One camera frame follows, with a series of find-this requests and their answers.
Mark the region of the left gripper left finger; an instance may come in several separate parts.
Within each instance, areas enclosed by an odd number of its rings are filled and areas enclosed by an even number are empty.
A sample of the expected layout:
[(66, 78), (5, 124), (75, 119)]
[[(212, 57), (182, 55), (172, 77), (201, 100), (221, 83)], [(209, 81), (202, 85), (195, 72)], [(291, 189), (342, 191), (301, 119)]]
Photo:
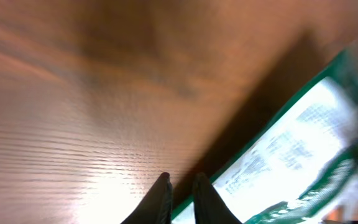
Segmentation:
[(122, 224), (171, 224), (172, 204), (170, 174), (163, 172)]

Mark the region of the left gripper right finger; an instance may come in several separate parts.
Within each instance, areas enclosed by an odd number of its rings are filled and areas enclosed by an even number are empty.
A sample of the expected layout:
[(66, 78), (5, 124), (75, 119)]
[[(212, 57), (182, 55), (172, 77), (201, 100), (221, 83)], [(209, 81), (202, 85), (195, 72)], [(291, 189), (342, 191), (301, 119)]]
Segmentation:
[(204, 173), (196, 175), (192, 193), (196, 224), (241, 224)]

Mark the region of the green sponge pack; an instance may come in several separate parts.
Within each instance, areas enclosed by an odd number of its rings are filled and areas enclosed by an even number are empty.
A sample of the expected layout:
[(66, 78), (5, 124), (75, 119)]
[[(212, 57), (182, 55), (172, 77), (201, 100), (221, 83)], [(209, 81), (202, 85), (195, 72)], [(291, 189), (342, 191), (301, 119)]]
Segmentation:
[(358, 210), (358, 42), (295, 93), (211, 182), (242, 223), (321, 223)]

